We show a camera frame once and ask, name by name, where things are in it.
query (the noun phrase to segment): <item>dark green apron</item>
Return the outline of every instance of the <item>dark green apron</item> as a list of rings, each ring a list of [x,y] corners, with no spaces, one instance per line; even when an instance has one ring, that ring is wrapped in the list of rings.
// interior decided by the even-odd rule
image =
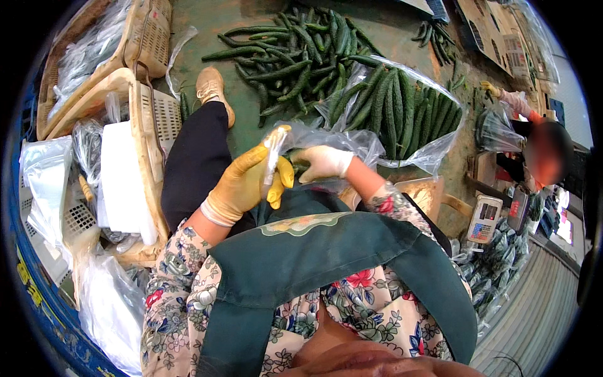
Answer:
[[[407,221],[367,212],[333,213],[348,210],[332,195],[286,191],[278,211],[268,206],[252,211],[259,227],[209,250],[222,279],[199,368],[257,377],[278,306],[378,265],[390,267],[417,296],[455,361],[469,363],[477,339],[475,312],[440,246]],[[306,215],[317,215],[314,224],[289,229],[274,224]]]

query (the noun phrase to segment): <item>yellow glove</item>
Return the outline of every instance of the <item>yellow glove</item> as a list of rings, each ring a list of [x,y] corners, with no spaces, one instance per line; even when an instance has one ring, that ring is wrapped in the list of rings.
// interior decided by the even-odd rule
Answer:
[[[489,81],[480,81],[479,84],[482,86],[483,90],[490,90],[492,97],[499,98],[502,94],[500,89],[492,85]]]
[[[201,204],[201,212],[208,220],[231,227],[244,212],[260,202],[260,185],[267,154],[268,149],[260,144],[239,156],[226,168],[216,187]],[[293,187],[293,178],[293,167],[284,157],[279,157],[267,198],[272,208],[280,207],[280,196],[285,187]]]

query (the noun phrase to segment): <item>floral shirt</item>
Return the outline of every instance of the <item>floral shirt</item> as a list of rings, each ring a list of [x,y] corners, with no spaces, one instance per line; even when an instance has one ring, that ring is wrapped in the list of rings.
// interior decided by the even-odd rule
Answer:
[[[401,193],[386,182],[367,203],[372,212],[409,221],[435,240],[428,223]],[[221,280],[221,270],[207,255],[211,248],[193,228],[178,229],[157,258],[149,282],[140,345],[145,376],[194,376]],[[460,269],[459,279],[470,296]],[[376,341],[401,356],[429,355],[452,360],[446,340],[425,307],[386,266],[359,271],[327,287],[310,291],[274,312],[261,376],[291,367],[295,354],[318,329],[324,305],[337,323],[361,339]]]

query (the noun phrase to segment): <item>gloved hand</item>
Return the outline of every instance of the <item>gloved hand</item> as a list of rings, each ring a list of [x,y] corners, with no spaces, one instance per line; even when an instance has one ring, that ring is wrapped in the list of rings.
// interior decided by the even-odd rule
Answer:
[[[492,97],[499,98],[502,94],[500,89],[492,85],[489,81],[480,81],[479,84],[482,86],[483,90],[490,90],[490,93],[492,93]]]
[[[353,152],[319,145],[294,153],[291,162],[308,161],[310,167],[300,177],[300,183],[308,183],[316,178],[345,178],[348,166],[354,157]]]
[[[239,156],[226,168],[216,187],[201,204],[201,212],[207,219],[230,227],[245,211],[260,202],[260,186],[267,154],[268,149],[260,144]],[[272,208],[280,207],[280,196],[285,187],[293,187],[293,178],[293,167],[284,157],[279,157],[267,198]]]

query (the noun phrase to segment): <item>woman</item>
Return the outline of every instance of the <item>woman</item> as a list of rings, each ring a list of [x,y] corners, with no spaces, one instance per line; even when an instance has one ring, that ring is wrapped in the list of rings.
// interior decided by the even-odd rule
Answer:
[[[390,182],[351,152],[312,147],[292,157],[311,164],[300,180],[346,179],[374,213],[285,190],[283,158],[267,206],[267,150],[230,163],[234,114],[213,67],[197,97],[166,164],[174,235],[149,283],[144,375],[481,375],[451,361],[468,364],[475,349],[469,286]]]
[[[572,139],[559,123],[542,117],[515,93],[509,93],[488,81],[480,82],[483,90],[489,90],[492,97],[504,101],[514,112],[528,121],[511,120],[516,133],[527,139],[522,160],[497,153],[496,163],[506,170],[516,182],[522,182],[532,192],[539,192],[546,185],[563,180],[569,172],[573,156]]]

